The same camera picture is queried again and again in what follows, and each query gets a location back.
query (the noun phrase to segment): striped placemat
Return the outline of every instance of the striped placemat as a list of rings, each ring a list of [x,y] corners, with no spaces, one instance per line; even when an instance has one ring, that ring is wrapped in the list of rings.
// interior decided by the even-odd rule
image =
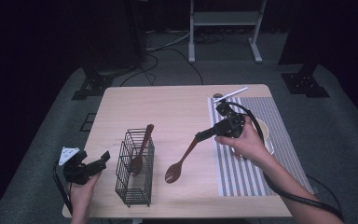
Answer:
[[[208,99],[211,127],[221,119],[215,110],[214,98]],[[274,151],[275,158],[293,175],[307,190],[312,192],[310,182],[306,178],[295,149],[287,133],[281,115],[272,97],[237,97],[230,102],[243,105],[252,111],[258,119],[263,120],[269,128],[269,139],[266,147]],[[236,106],[236,112],[243,113]],[[220,196],[268,196],[276,195],[264,180],[262,171],[247,160],[237,160],[230,147],[213,141],[213,150],[218,177]]]

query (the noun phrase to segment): hand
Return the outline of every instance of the hand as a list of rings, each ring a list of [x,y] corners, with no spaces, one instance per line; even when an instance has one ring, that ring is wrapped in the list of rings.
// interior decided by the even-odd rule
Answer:
[[[73,207],[72,221],[74,224],[88,223],[90,214],[90,204],[94,187],[101,173],[94,175],[85,185],[70,183],[71,204]]]
[[[225,136],[216,136],[214,140],[222,145],[228,145],[235,149],[235,153],[251,160],[258,165],[266,156],[270,156],[260,136],[252,125],[249,116],[245,117],[241,136],[238,138],[229,138]]]

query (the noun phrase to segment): wooden table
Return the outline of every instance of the wooden table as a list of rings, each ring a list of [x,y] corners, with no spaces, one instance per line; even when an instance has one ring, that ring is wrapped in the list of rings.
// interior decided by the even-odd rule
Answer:
[[[230,93],[244,85],[120,87],[105,91],[89,134],[85,163],[109,150],[92,199],[91,217],[111,218],[212,218],[290,217],[279,196],[222,197],[218,195],[213,139],[198,143],[183,164],[181,177],[164,180],[168,167],[178,162],[197,132],[211,127],[207,98]],[[270,97],[266,85],[247,85],[240,97]],[[117,158],[128,129],[155,125],[153,188],[150,206],[128,207],[115,193]],[[62,213],[70,214],[66,207]]]

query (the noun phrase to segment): wire utensil holder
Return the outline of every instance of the wire utensil holder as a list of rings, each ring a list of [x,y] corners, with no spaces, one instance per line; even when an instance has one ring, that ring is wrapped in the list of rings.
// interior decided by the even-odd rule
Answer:
[[[131,161],[138,155],[144,137],[145,129],[128,129],[124,141],[121,142],[116,169],[116,193],[128,207],[133,204],[150,206],[151,203],[155,150],[151,137],[142,153],[141,172],[137,175],[131,175],[130,172]]]

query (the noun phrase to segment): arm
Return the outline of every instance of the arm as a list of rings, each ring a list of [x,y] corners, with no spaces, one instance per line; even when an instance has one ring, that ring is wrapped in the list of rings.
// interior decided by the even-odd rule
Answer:
[[[88,223],[94,187],[101,173],[94,175],[85,185],[70,184],[71,204],[73,206],[72,224]]]
[[[235,152],[249,159],[254,165],[263,170],[269,179],[278,188],[313,201],[319,200],[303,188],[267,151],[257,132],[252,126],[252,121],[246,117],[242,134],[239,138],[227,138],[216,136],[215,141],[233,147]],[[335,215],[322,209],[303,203],[288,200],[282,197],[293,218],[298,223],[342,223]]]

